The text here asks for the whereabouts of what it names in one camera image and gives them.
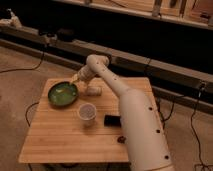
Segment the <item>wooden table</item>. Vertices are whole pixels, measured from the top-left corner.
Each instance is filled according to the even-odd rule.
[[[123,78],[130,86],[145,91],[157,113],[152,88],[147,78]],[[105,127],[104,115],[118,115],[118,99],[100,78],[91,85],[101,86],[102,95],[91,97],[83,94],[84,84],[77,87],[80,95],[71,106],[54,109],[48,103],[48,90],[52,85],[71,79],[49,79],[25,139],[20,163],[98,163],[128,162],[124,144],[117,142],[122,135],[119,127]],[[97,107],[95,124],[85,129],[77,116],[78,107],[86,102]]]

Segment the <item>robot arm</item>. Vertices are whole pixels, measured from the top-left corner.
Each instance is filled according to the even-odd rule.
[[[78,79],[90,81],[97,74],[119,99],[119,112],[132,171],[174,171],[166,138],[150,99],[111,72],[105,56],[90,55]]]

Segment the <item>cup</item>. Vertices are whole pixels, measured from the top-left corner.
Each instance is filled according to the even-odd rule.
[[[87,86],[85,94],[87,96],[101,96],[102,88],[101,86]]]
[[[85,103],[79,107],[78,116],[85,127],[90,127],[95,122],[96,107],[92,103]]]

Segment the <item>black cable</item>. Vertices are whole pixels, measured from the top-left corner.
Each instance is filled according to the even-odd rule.
[[[74,164],[64,164],[64,163],[60,163],[59,164],[62,168],[64,169],[72,169],[77,167],[79,164],[78,163],[74,163]]]
[[[105,2],[111,2],[111,3],[113,3],[113,4],[115,4],[115,5],[119,6],[119,7],[122,7],[122,8],[126,8],[126,6],[124,6],[124,5],[122,5],[122,4],[118,3],[118,2],[115,2],[113,0],[104,0],[104,1]]]
[[[32,166],[31,166],[31,164],[28,163],[27,165],[28,165],[29,170],[30,170],[30,171],[33,171],[33,168],[32,168]]]
[[[164,122],[168,121],[168,120],[172,117],[172,114],[173,114],[173,112],[174,112],[174,107],[175,107],[175,102],[176,102],[176,100],[179,99],[179,98],[183,98],[183,97],[186,97],[186,95],[176,96],[176,97],[173,99],[173,101],[172,101],[172,107],[171,107],[170,113],[169,113],[169,115],[168,115],[166,118],[164,118]]]
[[[42,166],[45,168],[46,171],[55,171],[54,166],[52,166],[51,164],[45,163],[42,164]]]
[[[38,103],[39,103],[39,102],[35,102],[35,103],[31,104],[30,106],[28,106],[28,107],[27,107],[27,110],[26,110],[26,112],[25,112],[25,119],[26,119],[27,125],[28,125],[29,127],[30,127],[30,122],[29,122],[29,119],[28,119],[28,112],[29,112],[29,110],[31,109],[31,107],[37,105]]]
[[[158,112],[159,112],[159,114],[160,114],[160,119],[161,119],[161,123],[163,124],[163,129],[165,128],[165,122],[164,122],[164,115],[163,115],[163,113],[161,112],[161,105],[160,105],[160,103],[161,103],[161,98],[158,98],[157,100],[156,100],[156,104],[157,104],[157,109],[158,109]]]
[[[110,163],[107,164],[106,171],[109,171],[109,169],[110,169]]]
[[[190,121],[191,121],[191,129],[193,131],[193,134],[197,140],[197,143],[198,143],[198,157],[199,157],[199,161],[200,161],[200,164],[195,164],[194,165],[194,170],[197,171],[197,167],[201,167],[201,171],[211,171],[211,168],[210,167],[213,167],[213,165],[207,165],[203,162],[203,159],[202,159],[202,148],[201,148],[201,142],[200,142],[200,139],[198,137],[198,134],[194,128],[194,124],[193,124],[193,119],[196,115],[196,111],[197,111],[197,107],[198,107],[198,104],[200,102],[200,97],[202,95],[202,92],[204,91],[204,89],[200,88],[199,89],[199,92],[198,92],[198,98],[197,98],[197,101],[195,103],[195,106],[194,106],[194,111],[191,115],[191,118],[190,118]]]
[[[159,100],[159,101],[157,102],[158,112],[159,112],[160,117],[161,117],[161,122],[162,122],[162,124],[163,124],[163,129],[164,129],[165,126],[166,126],[166,121],[168,121],[168,120],[172,117],[172,114],[173,114],[173,112],[174,112],[174,107],[175,107],[175,102],[176,102],[176,100],[179,99],[179,98],[183,98],[183,97],[186,97],[186,95],[176,96],[176,97],[173,99],[171,110],[170,110],[170,112],[169,112],[169,115],[168,115],[166,118],[165,118],[164,114],[161,112],[161,105],[160,105],[161,100]]]
[[[45,50],[43,50],[43,52],[42,52],[42,56],[41,56],[41,58],[40,58],[39,64],[36,65],[36,66],[33,67],[33,68],[9,69],[9,70],[5,70],[5,71],[0,71],[0,74],[2,74],[2,73],[7,73],[7,72],[14,72],[14,71],[33,71],[33,70],[36,70],[36,69],[38,69],[38,68],[41,66],[41,64],[42,64],[42,62],[43,62],[43,60],[44,60],[44,56],[45,56]]]

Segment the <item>gray carpet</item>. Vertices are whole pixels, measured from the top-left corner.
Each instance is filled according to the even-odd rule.
[[[0,71],[13,68],[29,68],[39,63],[39,59],[0,47]],[[70,77],[76,71],[49,62],[43,62],[36,71],[19,71],[0,74],[0,171],[28,171],[25,164],[18,163],[18,155],[27,134],[26,108],[39,100],[48,78]],[[169,113],[171,103],[162,101],[162,112]],[[192,109],[175,106],[173,117],[168,121],[165,134],[177,171],[193,171],[198,163],[198,146],[190,128]],[[30,119],[35,108],[30,110]],[[201,139],[202,158],[213,164],[213,117],[198,112],[195,128]],[[39,164],[33,170],[43,171]],[[70,170],[106,170],[106,164],[80,165]],[[109,170],[128,170],[123,165],[113,164]]]

